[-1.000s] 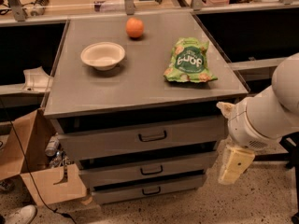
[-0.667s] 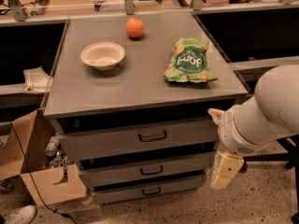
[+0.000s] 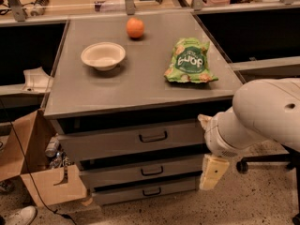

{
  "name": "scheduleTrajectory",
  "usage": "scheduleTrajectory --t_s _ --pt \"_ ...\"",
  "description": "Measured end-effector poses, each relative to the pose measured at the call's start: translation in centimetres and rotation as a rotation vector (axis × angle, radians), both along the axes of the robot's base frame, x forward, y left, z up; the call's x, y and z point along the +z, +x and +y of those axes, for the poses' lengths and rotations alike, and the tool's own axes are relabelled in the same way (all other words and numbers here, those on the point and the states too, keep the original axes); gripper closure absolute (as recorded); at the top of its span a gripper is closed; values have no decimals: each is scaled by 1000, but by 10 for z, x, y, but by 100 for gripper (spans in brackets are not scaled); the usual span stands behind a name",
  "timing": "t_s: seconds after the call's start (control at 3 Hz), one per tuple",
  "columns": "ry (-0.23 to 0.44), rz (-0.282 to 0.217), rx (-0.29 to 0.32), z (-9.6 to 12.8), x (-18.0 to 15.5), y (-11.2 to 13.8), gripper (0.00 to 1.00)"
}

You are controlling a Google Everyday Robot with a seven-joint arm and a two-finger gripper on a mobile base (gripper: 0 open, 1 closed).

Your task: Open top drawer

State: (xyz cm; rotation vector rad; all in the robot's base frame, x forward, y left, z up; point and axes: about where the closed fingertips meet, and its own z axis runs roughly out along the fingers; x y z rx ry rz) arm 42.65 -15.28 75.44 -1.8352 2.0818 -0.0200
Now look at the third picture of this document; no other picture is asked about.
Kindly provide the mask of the yellow foam-padded gripper finger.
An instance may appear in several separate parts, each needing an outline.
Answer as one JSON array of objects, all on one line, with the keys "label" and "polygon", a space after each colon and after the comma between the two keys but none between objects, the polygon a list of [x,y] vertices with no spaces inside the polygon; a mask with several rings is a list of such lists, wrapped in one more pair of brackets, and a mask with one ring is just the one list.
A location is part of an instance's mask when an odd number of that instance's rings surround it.
[{"label": "yellow foam-padded gripper finger", "polygon": [[213,189],[228,170],[230,162],[222,157],[205,154],[202,161],[200,190]]}]

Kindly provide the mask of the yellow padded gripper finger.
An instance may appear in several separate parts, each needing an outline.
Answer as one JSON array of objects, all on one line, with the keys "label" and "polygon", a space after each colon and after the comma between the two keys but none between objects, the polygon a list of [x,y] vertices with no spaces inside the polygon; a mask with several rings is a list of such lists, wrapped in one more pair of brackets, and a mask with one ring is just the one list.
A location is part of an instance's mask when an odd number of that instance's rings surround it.
[{"label": "yellow padded gripper finger", "polygon": [[212,119],[211,116],[204,115],[204,114],[199,114],[198,115],[198,120],[201,123],[201,126],[203,129],[207,129],[209,121]]}]

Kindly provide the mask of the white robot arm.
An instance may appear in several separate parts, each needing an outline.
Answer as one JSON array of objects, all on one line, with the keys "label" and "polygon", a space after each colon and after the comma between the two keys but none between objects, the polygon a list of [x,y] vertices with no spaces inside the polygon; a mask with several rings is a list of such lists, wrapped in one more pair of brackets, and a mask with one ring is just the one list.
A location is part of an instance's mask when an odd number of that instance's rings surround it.
[{"label": "white robot arm", "polygon": [[229,167],[229,157],[267,140],[300,151],[300,79],[261,79],[242,85],[232,106],[214,116],[200,114],[210,153],[202,162],[200,189],[213,189]]}]

